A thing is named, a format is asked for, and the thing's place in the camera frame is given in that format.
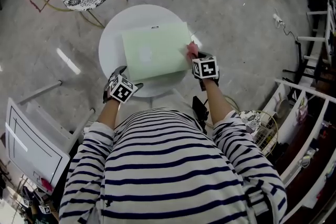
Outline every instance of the white shelf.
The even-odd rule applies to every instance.
[[[334,150],[331,158],[329,159],[327,165],[325,166],[324,170],[322,171],[321,175],[314,183],[314,185],[310,188],[307,194],[299,201],[299,203],[287,214],[285,215],[282,223],[286,222],[294,213],[299,210],[299,208],[308,200],[312,194],[316,192],[318,188],[320,188],[322,182],[325,180],[325,175],[328,173],[329,169],[334,165],[334,161],[336,161],[336,149]]]
[[[300,107],[300,103],[302,99],[306,96],[306,92],[304,90],[301,91],[298,100],[290,111],[289,115],[285,119],[282,126],[279,128],[278,133],[278,142],[289,143],[293,139],[294,127],[297,125],[297,111]]]
[[[329,104],[329,102],[336,103],[336,98],[331,97],[329,95],[326,95],[324,93],[318,92],[318,91],[316,91],[312,88],[307,88],[307,87],[297,85],[297,84],[294,84],[294,83],[290,83],[290,82],[287,82],[287,81],[275,79],[275,82],[279,84],[279,87],[277,89],[278,92],[283,91],[284,89],[286,89],[286,87],[292,87],[292,88],[301,90],[301,94],[300,94],[297,102],[295,103],[291,112],[289,113],[289,115],[285,119],[283,125],[279,129],[278,142],[280,142],[280,143],[282,143],[283,141],[286,141],[287,139],[292,137],[292,132],[295,128],[295,126],[292,123],[294,123],[294,119],[296,119],[297,108],[299,107],[300,102],[301,102],[302,98],[306,95],[306,93],[310,93],[314,96],[317,96],[317,97],[325,100],[324,104],[323,104],[323,107],[321,109],[321,112],[319,114],[319,117],[318,117],[311,133],[309,134],[307,140],[305,141],[304,145],[302,146],[302,148],[300,149],[298,154],[295,156],[293,161],[290,163],[290,165],[281,174],[280,178],[281,178],[281,180],[283,180],[283,179],[286,178],[286,176],[288,176],[290,174],[290,172],[294,169],[294,167],[299,162],[299,160],[302,159],[302,157],[304,156],[305,152],[307,151],[307,149],[308,149],[311,141],[313,140],[313,138],[318,137],[318,134],[319,134],[319,131],[320,131],[320,128],[321,128],[321,124],[322,124],[322,121],[323,121],[323,118],[324,118],[324,114],[325,114],[325,112],[328,108],[328,104]],[[273,109],[275,108],[276,102],[279,101],[279,98],[274,99],[274,98],[277,98],[276,95],[278,95],[278,92],[276,92],[273,95],[271,100],[265,106],[264,110],[270,109],[271,111],[273,111]],[[306,202],[308,202],[311,197],[315,196],[318,193],[319,189],[321,188],[321,185],[324,184],[324,178],[325,178],[326,173],[333,166],[335,161],[336,161],[336,149],[334,150],[331,158],[329,159],[329,161],[328,161],[327,165],[325,166],[323,172],[320,174],[319,178],[316,180],[314,185],[310,188],[310,190],[306,193],[306,195],[300,200],[300,202],[287,215],[285,215],[285,217],[284,217],[284,219],[281,223],[286,222],[292,215],[295,214],[295,212],[300,207],[302,207]]]
[[[327,110],[328,104],[329,104],[329,101],[325,100],[324,105],[322,107],[322,110],[320,112],[320,115],[319,115],[318,119],[316,120],[316,123],[315,123],[313,129],[311,130],[307,140],[303,144],[303,146],[300,149],[300,151],[298,152],[298,154],[295,156],[295,158],[292,160],[292,162],[286,168],[286,170],[280,175],[281,180],[284,180],[290,174],[290,172],[293,170],[295,165],[303,158],[303,156],[304,156],[305,152],[307,151],[307,149],[308,149],[311,141],[313,140],[313,138],[317,138],[317,136],[319,134],[319,131],[321,129],[321,124],[322,124],[322,121],[323,121],[324,114]]]

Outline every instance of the navy and white striped shirt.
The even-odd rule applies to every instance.
[[[70,165],[60,222],[256,223],[269,208],[279,223],[283,186],[234,111],[212,140],[190,116],[151,109],[114,131],[91,126]]]

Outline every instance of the laptop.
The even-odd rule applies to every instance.
[[[189,69],[187,23],[146,26],[122,33],[130,79],[138,81]]]

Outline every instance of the floor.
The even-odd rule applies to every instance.
[[[64,84],[38,102],[68,130],[74,130],[89,108],[98,116],[106,77],[100,68],[98,45],[102,29],[78,13],[58,12],[42,0],[1,0],[0,126],[4,130],[8,97],[19,99],[37,88],[62,80]],[[306,35],[306,0],[107,0],[94,10],[107,24],[134,5],[163,6],[188,23],[203,50],[217,56],[220,88],[241,110],[258,109],[282,69],[295,69],[293,37],[275,27],[277,11],[286,30]],[[61,51],[80,69],[75,74],[57,54]],[[177,90],[191,101],[204,93],[189,73]]]

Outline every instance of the tabletop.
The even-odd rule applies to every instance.
[[[182,20],[170,10],[155,5],[138,5],[127,8],[115,15],[104,29],[99,42],[99,62],[107,78],[119,66],[126,66],[122,33],[126,30],[179,23]],[[154,97],[175,88],[184,78],[186,71],[167,74],[155,78],[133,81],[142,82],[144,87],[135,93],[136,97]]]

